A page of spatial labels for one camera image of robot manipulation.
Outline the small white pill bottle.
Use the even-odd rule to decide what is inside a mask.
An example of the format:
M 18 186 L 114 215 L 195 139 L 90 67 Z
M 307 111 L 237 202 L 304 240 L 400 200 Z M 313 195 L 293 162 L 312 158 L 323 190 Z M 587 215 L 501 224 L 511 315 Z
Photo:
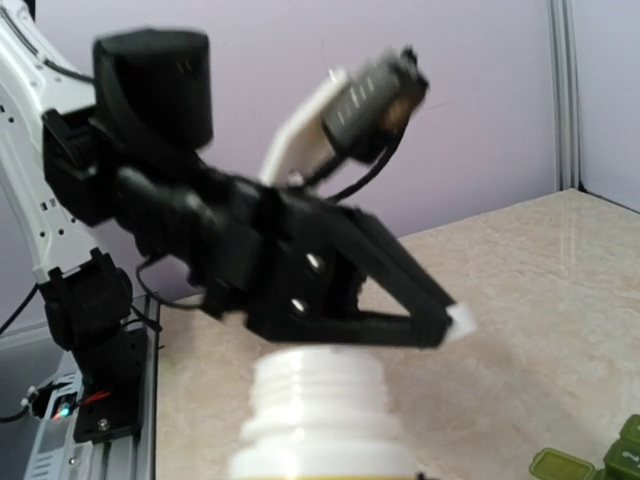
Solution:
M 385 369 L 338 346 L 273 352 L 253 367 L 250 414 L 228 479 L 414 479 Z

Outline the white pill bottle cap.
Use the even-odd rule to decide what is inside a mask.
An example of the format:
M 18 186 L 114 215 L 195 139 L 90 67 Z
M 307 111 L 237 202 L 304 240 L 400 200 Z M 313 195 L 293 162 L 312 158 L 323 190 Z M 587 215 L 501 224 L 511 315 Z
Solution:
M 452 320 L 445 336 L 446 343 L 471 335 L 477 330 L 474 314 L 466 303 L 452 304 L 446 308 L 446 313 Z

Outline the left aluminium frame post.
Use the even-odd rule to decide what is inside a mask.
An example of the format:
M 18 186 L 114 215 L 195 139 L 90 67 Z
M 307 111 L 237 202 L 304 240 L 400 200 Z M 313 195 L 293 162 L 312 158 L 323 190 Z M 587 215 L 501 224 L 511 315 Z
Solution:
M 546 2 L 549 17 L 556 143 L 560 191 L 583 188 L 578 65 L 572 2 Z

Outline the front aluminium rail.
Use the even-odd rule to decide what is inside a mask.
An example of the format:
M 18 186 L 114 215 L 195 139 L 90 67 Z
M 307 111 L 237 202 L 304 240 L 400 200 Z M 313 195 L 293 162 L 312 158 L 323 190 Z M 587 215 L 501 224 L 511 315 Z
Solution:
M 160 325 L 158 304 L 138 297 L 125 331 L 141 369 L 139 379 L 101 400 L 91 401 L 71 354 L 64 353 L 51 377 L 44 418 L 38 422 L 25 479 L 154 479 L 156 397 Z

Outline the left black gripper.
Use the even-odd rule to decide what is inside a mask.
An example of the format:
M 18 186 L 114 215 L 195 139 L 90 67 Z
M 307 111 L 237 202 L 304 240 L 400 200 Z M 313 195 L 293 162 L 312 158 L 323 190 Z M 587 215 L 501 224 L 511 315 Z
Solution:
M 243 187 L 226 208 L 202 263 L 209 316 L 241 312 L 273 343 L 443 343 L 453 298 L 374 215 Z

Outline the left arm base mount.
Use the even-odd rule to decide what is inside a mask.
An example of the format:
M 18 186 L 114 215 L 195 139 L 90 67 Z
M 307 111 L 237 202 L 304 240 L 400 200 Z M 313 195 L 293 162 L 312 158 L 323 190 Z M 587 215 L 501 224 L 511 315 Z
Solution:
M 83 387 L 76 442 L 101 444 L 140 433 L 148 341 L 143 327 L 121 329 L 100 345 L 72 352 Z

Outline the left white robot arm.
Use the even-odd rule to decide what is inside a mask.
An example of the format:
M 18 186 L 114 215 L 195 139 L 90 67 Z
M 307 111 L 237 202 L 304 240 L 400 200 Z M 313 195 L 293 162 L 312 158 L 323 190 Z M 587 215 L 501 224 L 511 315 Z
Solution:
M 32 4 L 1 5 L 1 184 L 26 237 L 56 342 L 100 343 L 127 308 L 126 279 L 91 229 L 115 221 L 146 265 L 183 262 L 198 309 L 245 316 L 274 343 L 432 349 L 469 324 L 454 300 L 347 191 L 316 190 L 348 160 L 376 175 L 429 83 L 410 49 L 337 69 L 277 130 L 257 178 L 208 165 L 208 36 L 139 28 L 72 69 Z

